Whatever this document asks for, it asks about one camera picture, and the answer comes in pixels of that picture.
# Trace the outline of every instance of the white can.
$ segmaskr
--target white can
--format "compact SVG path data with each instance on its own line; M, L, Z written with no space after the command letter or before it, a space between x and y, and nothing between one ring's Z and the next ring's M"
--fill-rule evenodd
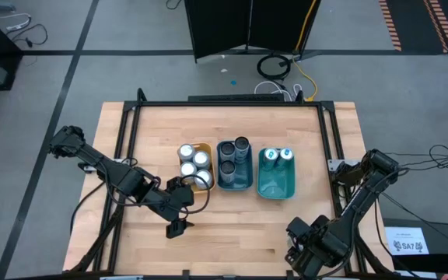
M282 149L279 152L279 158L276 160L276 167L280 170L284 169L293 159L293 151L291 149Z
M190 162L194 156L194 148L190 144L183 144L178 150L177 155L182 162Z
M198 151L194 154L193 163L198 168L198 170L208 170L210 167L210 158L208 153L203 151Z
M273 148L266 149L264 152L264 158L262 159L263 160L262 168L264 170L272 170L272 168L274 168L277 159L278 159L277 149Z
M185 162L180 165L180 175L182 177L191 175L191 174L196 174L196 171L197 171L196 166L191 162ZM184 183L191 184L193 182L194 182L194 177L188 177L188 178L184 179Z
M207 183L208 187L212 186L212 175L207 170L200 170L196 173L197 176L200 176ZM206 190L207 186L205 183L199 178L195 177L194 182L196 183L196 187L200 190Z

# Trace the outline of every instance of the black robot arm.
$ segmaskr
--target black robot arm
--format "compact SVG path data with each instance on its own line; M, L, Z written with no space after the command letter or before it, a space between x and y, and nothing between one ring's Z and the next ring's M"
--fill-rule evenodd
M184 184L180 177L167 181L165 190L160 190L158 177L128 164L117 163L86 143L81 128L64 126L51 139L49 153L54 157L79 157L96 168L98 177L104 180L109 191L118 191L120 195L132 197L137 204L147 206L160 217L171 222L166 229L166 236L173 238L183 233L189 222L181 221L179 213L182 208L194 204L191 187Z
M320 215L309 226L296 217L289 223L286 231L294 245L285 259L293 270L304 278L316 278L324 265L343 267L354 248L356 226L379 194L397 181L398 172L398 163L376 149L367 152L355 166L340 164L333 180L360 187L339 218L329 220Z

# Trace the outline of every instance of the silver can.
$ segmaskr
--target silver can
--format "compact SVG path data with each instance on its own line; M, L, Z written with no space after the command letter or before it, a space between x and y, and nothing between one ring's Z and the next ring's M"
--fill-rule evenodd
M236 147L235 161L238 163L244 162L247 159L248 149L250 148L248 139L240 136L234 140L234 145Z
M262 159L262 168L264 170L272 170L278 159L278 150L269 148L264 152L264 158Z
M208 170L210 167L210 158L208 153L203 151L198 151L194 154L193 163L198 168L198 170Z
M221 156L221 162L225 162L226 160L234 162L234 157L236 155L234 144L232 142L222 144L219 154Z
M182 177L191 175L191 174L196 174L196 171L197 171L196 166L191 162L185 162L180 165L180 175ZM194 177L188 177L188 178L184 179L184 183L191 184L193 182L194 182Z
M219 167L219 174L221 175L222 182L225 184L232 184L234 182L234 171L236 167L232 161L225 161Z
M200 170L196 173L196 176L200 176L207 183L208 187L212 185L212 175L207 170ZM207 186L205 183L199 178L195 177L194 182L196 183L196 187L200 190L206 190Z
M284 169L293 159L293 151L291 149L282 149L279 152L279 158L276 160L276 167L279 169Z
M177 155L182 162L190 162L194 156L194 148L190 144L183 144L178 150Z

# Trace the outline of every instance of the wooden tabletop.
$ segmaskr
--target wooden tabletop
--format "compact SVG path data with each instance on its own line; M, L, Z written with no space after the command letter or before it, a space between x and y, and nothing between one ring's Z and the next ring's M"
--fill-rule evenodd
M355 105L335 105L345 158L361 159L366 149ZM93 146L109 157L114 156L122 107L123 103L104 103L96 130ZM331 152L336 158L329 116L327 113L325 116ZM188 218L196 226L171 240L165 237L167 221L146 207L126 208L115 273L181 275L183 269L189 269L192 275L284 276L291 269L284 261L288 223L296 216L309 224L319 215L334 217L316 108L143 107L134 157L139 166L160 176L164 186L167 180L179 175L177 149L181 144L206 142L215 149L220 141L237 136L247 137L252 145L254 185L243 192L226 192L217 187L211 192L208 207ZM275 201L258 195L255 184L258 152L265 147L293 150L296 161L293 198ZM82 196L99 182L95 174L86 175ZM64 269L73 267L96 239L105 195L106 189L102 188L77 213ZM192 208L199 208L204 201L205 194L195 195ZM378 219L383 225L379 212ZM373 253L393 269L390 257L378 241L373 210L368 211L359 229ZM381 234L386 240L384 230ZM110 240L105 248L108 252ZM107 259L104 254L104 268ZM321 273L331 269L323 268Z

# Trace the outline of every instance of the floor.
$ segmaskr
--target floor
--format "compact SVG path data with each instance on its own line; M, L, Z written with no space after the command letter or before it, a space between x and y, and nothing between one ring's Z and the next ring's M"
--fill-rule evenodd
M95 1L13 0L17 12L32 14L48 29L49 41L33 49L70 51L80 43ZM1 28L10 24L0 19ZM99 0L87 31L79 44L84 50L191 49L184 3L171 11L162 0ZM42 38L39 32L29 36ZM323 0L307 44L324 50L392 48L377 0ZM0 92L0 259L59 97L66 99L57 128L78 125L91 142L104 101L132 100L138 87L149 100L252 93L262 81L256 71L262 57L219 55L198 64L191 55L25 57L12 90ZM356 103L366 148L422 153L435 144L448 146L448 56L322 55L301 65L320 88L317 100ZM69 87L67 73L74 74ZM285 85L294 83L306 93L313 90L295 69ZM75 164L46 158L6 278L61 271L83 177ZM409 173L387 193L424 219L448 222L448 170ZM385 198L381 208L383 217L414 219Z

